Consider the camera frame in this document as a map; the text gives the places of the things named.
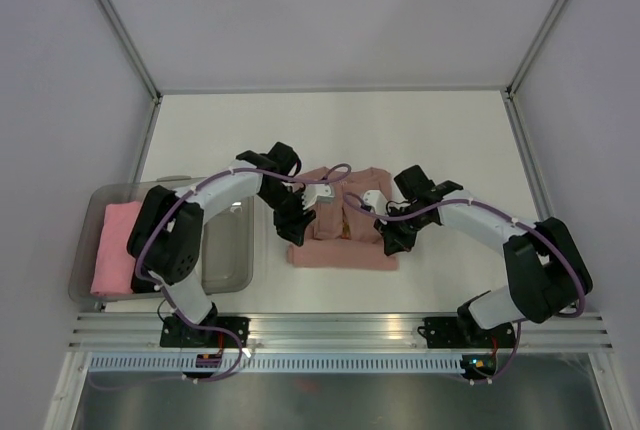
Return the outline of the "dusty pink t-shirt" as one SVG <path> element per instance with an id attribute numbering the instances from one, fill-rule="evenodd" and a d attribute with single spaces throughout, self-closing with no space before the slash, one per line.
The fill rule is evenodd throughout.
<path id="1" fill-rule="evenodd" d="M 343 200 L 346 192 L 361 196 L 369 190 L 379 190 L 389 199 L 391 174 L 370 167 L 350 173 L 331 188 L 334 199 L 313 206 L 316 217 L 305 230 L 304 244 L 289 246 L 287 262 L 298 268 L 397 270 L 398 260 L 384 253 L 374 220 L 351 209 Z"/>

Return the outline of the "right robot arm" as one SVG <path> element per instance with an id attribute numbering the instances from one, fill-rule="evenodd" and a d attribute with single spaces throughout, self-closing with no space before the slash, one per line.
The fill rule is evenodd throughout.
<path id="1" fill-rule="evenodd" d="M 375 210 L 374 227 L 386 255 L 411 251 L 419 231 L 438 225 L 465 234 L 504 260 L 505 286 L 458 308 L 456 331 L 463 342 L 478 345 L 502 324 L 541 324 L 555 316 L 577 318 L 585 311 L 593 282 L 563 221 L 511 216 L 457 182 L 434 183 L 418 165 L 394 181 L 403 197 L 399 203 L 378 190 L 363 195 Z"/>

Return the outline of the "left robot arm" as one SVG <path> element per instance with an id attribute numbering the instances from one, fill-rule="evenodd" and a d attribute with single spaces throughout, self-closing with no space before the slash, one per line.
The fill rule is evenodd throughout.
<path id="1" fill-rule="evenodd" d="M 161 291 L 195 345 L 209 345 L 218 334 L 216 306 L 194 274 L 205 225 L 233 203 L 257 196 L 273 210 L 278 236 L 302 245 L 315 212 L 303 203 L 307 183 L 297 190 L 287 185 L 300 169 L 293 148 L 278 142 L 266 153 L 240 153 L 230 167 L 190 187 L 157 185 L 147 192 L 127 252 L 135 276 Z"/>

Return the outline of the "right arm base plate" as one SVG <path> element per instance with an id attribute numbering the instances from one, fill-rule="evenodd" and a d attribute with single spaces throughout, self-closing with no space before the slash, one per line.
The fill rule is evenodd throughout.
<path id="1" fill-rule="evenodd" d="M 465 328 L 454 316 L 425 317 L 416 332 L 430 349 L 512 349 L 516 341 L 516 332 L 510 323 L 490 330 Z"/>

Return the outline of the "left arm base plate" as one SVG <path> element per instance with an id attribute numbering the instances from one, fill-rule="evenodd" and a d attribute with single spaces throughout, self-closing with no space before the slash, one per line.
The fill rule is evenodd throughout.
<path id="1" fill-rule="evenodd" d="M 161 348 L 237 348 L 238 342 L 231 336 L 233 333 L 242 346 L 246 345 L 249 336 L 250 319 L 247 317 L 219 317 L 215 325 L 221 331 L 198 330 L 188 326 L 177 316 L 163 319 L 163 327 L 159 345 Z"/>

